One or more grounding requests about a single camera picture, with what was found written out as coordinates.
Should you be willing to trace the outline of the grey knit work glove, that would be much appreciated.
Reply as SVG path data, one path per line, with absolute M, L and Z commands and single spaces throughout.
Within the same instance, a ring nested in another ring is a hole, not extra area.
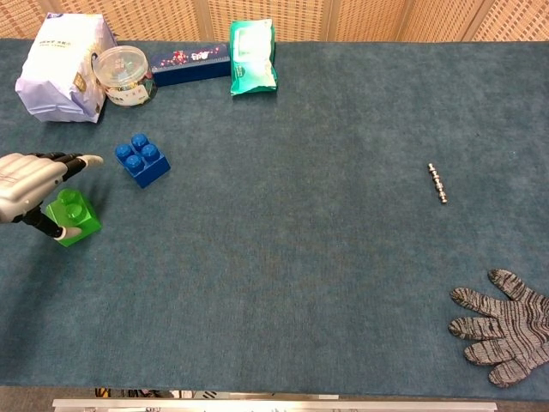
M 549 363 L 549 297 L 509 270 L 489 270 L 487 275 L 507 299 L 497 300 L 471 288 L 453 289 L 451 299 L 478 315 L 455 318 L 448 329 L 453 336 L 472 340 L 464 357 L 477 366 L 491 366 L 489 381 L 507 388 Z

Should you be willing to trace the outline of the dark blue long box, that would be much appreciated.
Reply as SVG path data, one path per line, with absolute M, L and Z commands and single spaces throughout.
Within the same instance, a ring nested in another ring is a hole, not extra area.
M 158 87 L 231 75 L 227 43 L 186 46 L 151 58 L 150 66 Z

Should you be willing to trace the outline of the clear plastic round jar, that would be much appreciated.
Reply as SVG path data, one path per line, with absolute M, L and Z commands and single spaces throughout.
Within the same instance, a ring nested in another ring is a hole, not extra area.
M 140 106 L 156 94 L 157 86 L 145 53 L 131 45 L 103 51 L 92 68 L 108 99 L 117 106 Z

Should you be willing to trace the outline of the blue toy brick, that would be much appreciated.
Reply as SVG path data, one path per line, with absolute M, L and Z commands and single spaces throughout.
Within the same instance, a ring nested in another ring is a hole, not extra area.
M 115 156 L 141 188 L 152 184 L 171 169 L 165 155 L 143 133 L 135 134 L 130 143 L 118 145 Z

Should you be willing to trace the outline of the wicker folding screen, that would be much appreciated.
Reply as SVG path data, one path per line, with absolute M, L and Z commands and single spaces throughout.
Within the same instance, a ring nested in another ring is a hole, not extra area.
M 0 0 L 0 38 L 33 38 L 49 12 L 101 14 L 131 40 L 222 41 L 266 18 L 279 41 L 549 40 L 549 0 Z

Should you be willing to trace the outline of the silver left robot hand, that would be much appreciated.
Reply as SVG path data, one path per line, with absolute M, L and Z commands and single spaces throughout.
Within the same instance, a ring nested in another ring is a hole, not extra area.
M 103 163 L 99 155 L 63 152 L 0 157 L 0 223 L 22 221 L 56 241 L 77 237 L 80 228 L 58 225 L 42 212 L 41 204 L 64 181 Z

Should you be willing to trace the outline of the green wet wipes pack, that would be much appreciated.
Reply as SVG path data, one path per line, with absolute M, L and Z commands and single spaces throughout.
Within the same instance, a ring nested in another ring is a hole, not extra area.
M 230 25 L 231 96 L 274 92 L 275 28 L 271 19 L 233 21 Z

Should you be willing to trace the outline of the white lavender paper bag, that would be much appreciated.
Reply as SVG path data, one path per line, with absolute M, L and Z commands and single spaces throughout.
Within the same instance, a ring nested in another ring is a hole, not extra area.
M 101 14 L 48 13 L 15 91 L 41 122 L 99 120 L 106 94 L 92 61 L 117 41 Z

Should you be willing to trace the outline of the aluminium profile rail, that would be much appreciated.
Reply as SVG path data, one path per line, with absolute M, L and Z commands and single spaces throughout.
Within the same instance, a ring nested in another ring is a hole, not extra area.
M 495 403 L 350 400 L 55 399 L 53 412 L 498 412 Z

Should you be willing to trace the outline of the green toy brick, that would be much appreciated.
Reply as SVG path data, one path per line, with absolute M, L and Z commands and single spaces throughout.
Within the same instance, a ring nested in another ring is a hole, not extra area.
M 81 229 L 81 233 L 74 238 L 59 240 L 59 243 L 65 247 L 85 239 L 102 228 L 92 204 L 78 190 L 69 188 L 61 190 L 57 199 L 47 205 L 45 213 L 59 226 Z

